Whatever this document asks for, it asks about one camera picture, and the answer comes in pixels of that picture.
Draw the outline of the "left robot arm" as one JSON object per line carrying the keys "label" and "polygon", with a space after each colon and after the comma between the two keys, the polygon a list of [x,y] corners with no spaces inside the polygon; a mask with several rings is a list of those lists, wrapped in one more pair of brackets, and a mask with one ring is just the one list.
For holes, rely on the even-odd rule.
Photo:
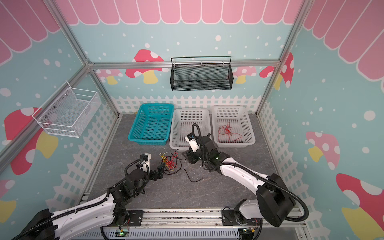
{"label": "left robot arm", "polygon": [[131,221],[126,205],[145,193],[149,181],[163,178],[166,164],[150,169],[150,159],[141,155],[124,169],[125,176],[108,187],[98,198],[62,211],[39,211],[16,240],[69,240],[94,228],[111,224],[128,225]]}

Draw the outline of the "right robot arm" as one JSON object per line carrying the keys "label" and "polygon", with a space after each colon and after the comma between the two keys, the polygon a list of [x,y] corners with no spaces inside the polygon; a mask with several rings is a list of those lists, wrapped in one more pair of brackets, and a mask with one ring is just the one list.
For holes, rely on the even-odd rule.
{"label": "right robot arm", "polygon": [[284,221],[303,222],[308,219],[310,212],[307,205],[288,189],[279,175],[260,174],[238,163],[230,155],[219,152],[210,135],[202,135],[196,123],[185,139],[190,145],[186,153],[189,163],[201,162],[204,170],[229,177],[255,194],[256,199],[243,199],[233,208],[238,224],[245,225],[256,219],[279,227]]}

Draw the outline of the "middle white plastic basket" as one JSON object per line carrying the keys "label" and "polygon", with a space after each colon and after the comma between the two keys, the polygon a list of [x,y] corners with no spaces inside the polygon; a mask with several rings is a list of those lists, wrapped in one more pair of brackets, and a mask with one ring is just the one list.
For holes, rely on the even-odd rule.
{"label": "middle white plastic basket", "polygon": [[185,137],[192,132],[192,125],[197,124],[203,136],[211,133],[210,113],[207,109],[176,109],[170,133],[170,147],[174,150],[188,150],[190,145]]}

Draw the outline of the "white plastic basket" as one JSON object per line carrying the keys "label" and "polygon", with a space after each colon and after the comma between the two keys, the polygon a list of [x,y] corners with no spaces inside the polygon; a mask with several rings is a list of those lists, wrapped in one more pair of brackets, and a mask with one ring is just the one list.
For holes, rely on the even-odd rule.
{"label": "white plastic basket", "polygon": [[242,106],[214,106],[214,142],[219,148],[245,148],[256,142],[251,120]]}
{"label": "white plastic basket", "polygon": [[176,109],[170,133],[170,147],[174,150],[188,150],[190,145],[185,137],[192,132],[192,125],[197,124],[203,136],[211,133],[210,113],[207,109]]}

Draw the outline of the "teal plastic basket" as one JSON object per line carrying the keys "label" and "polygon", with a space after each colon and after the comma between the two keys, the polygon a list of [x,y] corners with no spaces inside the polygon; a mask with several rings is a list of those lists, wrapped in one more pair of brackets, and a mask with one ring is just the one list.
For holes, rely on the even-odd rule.
{"label": "teal plastic basket", "polygon": [[139,145],[165,145],[170,136],[174,109],[172,104],[142,104],[131,127],[128,140]]}

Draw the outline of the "right white plastic basket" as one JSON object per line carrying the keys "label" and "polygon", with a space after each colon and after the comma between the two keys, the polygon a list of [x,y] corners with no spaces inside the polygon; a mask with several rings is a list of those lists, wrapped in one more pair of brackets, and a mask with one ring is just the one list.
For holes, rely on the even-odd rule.
{"label": "right white plastic basket", "polygon": [[214,106],[214,142],[219,148],[245,148],[256,142],[251,120],[242,106]]}

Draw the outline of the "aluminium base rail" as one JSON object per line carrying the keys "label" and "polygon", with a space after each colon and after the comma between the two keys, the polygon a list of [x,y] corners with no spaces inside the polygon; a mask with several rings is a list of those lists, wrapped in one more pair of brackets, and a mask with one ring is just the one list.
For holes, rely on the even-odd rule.
{"label": "aluminium base rail", "polygon": [[266,220],[240,224],[224,209],[130,210],[128,224],[94,227],[72,240],[307,240],[304,223],[285,222],[275,228]]}

